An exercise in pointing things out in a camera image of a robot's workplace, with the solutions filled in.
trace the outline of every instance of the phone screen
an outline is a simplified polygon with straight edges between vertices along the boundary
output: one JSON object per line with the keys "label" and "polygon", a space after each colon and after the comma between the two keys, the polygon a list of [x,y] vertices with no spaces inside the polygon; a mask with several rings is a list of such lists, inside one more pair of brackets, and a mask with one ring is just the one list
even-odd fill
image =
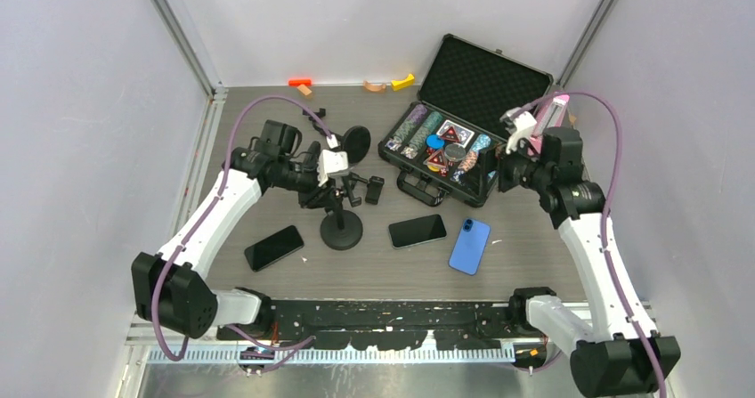
{"label": "phone screen", "polygon": [[252,272],[259,272],[303,246],[304,241],[296,226],[289,226],[247,248],[244,256]]}
{"label": "phone screen", "polygon": [[388,226],[388,233],[394,248],[405,248],[445,238],[446,228],[443,219],[435,214],[393,223]]}

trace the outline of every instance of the poker chip case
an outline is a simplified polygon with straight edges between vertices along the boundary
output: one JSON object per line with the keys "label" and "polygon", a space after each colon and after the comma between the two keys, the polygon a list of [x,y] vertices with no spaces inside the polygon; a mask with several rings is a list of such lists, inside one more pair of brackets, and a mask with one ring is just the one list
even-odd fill
{"label": "poker chip case", "polygon": [[[508,138],[500,116],[542,96],[552,85],[552,76],[501,51],[446,35],[418,100],[378,143],[377,152],[401,170],[396,185],[411,197],[430,207],[440,205],[446,196],[481,207],[495,187],[496,151]],[[447,139],[444,148],[457,144],[448,150],[453,156],[461,152],[461,145],[466,156],[452,162],[445,149],[440,154],[428,149],[430,135]],[[437,138],[430,142],[436,146]]]}

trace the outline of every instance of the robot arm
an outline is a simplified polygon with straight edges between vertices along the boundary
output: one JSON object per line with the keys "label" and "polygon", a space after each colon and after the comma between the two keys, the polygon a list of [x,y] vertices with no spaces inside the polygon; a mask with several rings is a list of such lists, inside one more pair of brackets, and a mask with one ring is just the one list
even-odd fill
{"label": "robot arm", "polygon": [[570,358],[572,378],[587,397],[643,394],[658,389],[650,358],[641,343],[646,340],[667,376],[680,350],[674,337],[661,337],[632,286],[607,219],[607,253],[616,278],[632,308],[624,302],[612,281],[600,236],[605,197],[596,183],[584,180],[582,141],[579,132],[548,128],[541,152],[530,156],[525,129],[516,134],[516,151],[499,159],[499,191],[517,185],[540,195],[540,206],[550,215],[577,266],[589,301],[592,325],[581,320],[550,288],[520,288],[509,300],[515,320],[525,329],[539,330]]}
{"label": "robot arm", "polygon": [[[212,326],[232,323],[250,326],[249,331],[267,330],[271,320],[268,297],[243,288],[213,291],[205,279],[228,235],[267,189],[296,191],[305,208],[323,207],[323,200],[331,201],[339,194],[332,177],[341,176],[348,168],[345,153],[321,150],[320,144],[313,142],[304,161],[295,162],[291,152],[296,138],[300,141],[301,133],[293,126],[267,121],[254,149],[239,147],[231,154],[223,192],[220,186],[225,172],[218,175],[187,224],[156,255],[141,253],[134,259],[134,298],[141,318],[152,321],[151,300],[158,276],[167,268],[159,291],[161,326],[191,338],[201,337]],[[177,248],[183,249],[166,267]]]}

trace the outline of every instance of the orange block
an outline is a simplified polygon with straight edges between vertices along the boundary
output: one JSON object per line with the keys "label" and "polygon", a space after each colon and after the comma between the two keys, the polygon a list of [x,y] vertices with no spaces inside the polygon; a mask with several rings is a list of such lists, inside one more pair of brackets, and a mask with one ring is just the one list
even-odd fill
{"label": "orange block", "polygon": [[288,86],[299,86],[299,85],[312,86],[312,80],[311,79],[289,79],[288,80]]}
{"label": "orange block", "polygon": [[300,93],[307,99],[311,100],[313,97],[312,90],[307,87],[307,85],[299,85],[296,87],[296,89],[299,90]]}
{"label": "orange block", "polygon": [[361,86],[371,93],[384,93],[387,88],[386,84],[371,84],[366,80],[361,84]]}

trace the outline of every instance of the open aluminum case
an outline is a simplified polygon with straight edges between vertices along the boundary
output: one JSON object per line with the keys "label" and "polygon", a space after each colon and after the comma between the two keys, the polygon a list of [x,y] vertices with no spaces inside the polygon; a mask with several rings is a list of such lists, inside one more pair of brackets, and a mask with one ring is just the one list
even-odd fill
{"label": "open aluminum case", "polygon": [[[446,35],[419,88],[418,100],[380,141],[377,152],[382,159],[401,169],[396,180],[398,188],[430,207],[437,207],[448,195],[471,207],[481,207],[497,179],[496,148],[509,137],[507,129],[499,122],[500,116],[541,97],[552,85],[551,75],[511,60],[501,51],[490,51],[451,34]],[[415,158],[402,154],[421,128],[421,123],[414,126],[402,144],[397,146],[393,142],[388,147],[396,131],[419,104],[427,109],[423,123],[434,111],[442,116],[440,124],[433,126],[432,134],[437,133],[446,120],[474,133],[467,141],[467,154],[480,135],[490,137],[491,143],[477,152],[475,166],[458,181],[452,177],[462,162],[455,162],[445,176],[433,171],[425,165],[430,154],[424,142],[421,149],[416,150]],[[418,181],[407,182],[409,176],[418,178]],[[437,191],[428,192],[428,186],[437,188]]]}

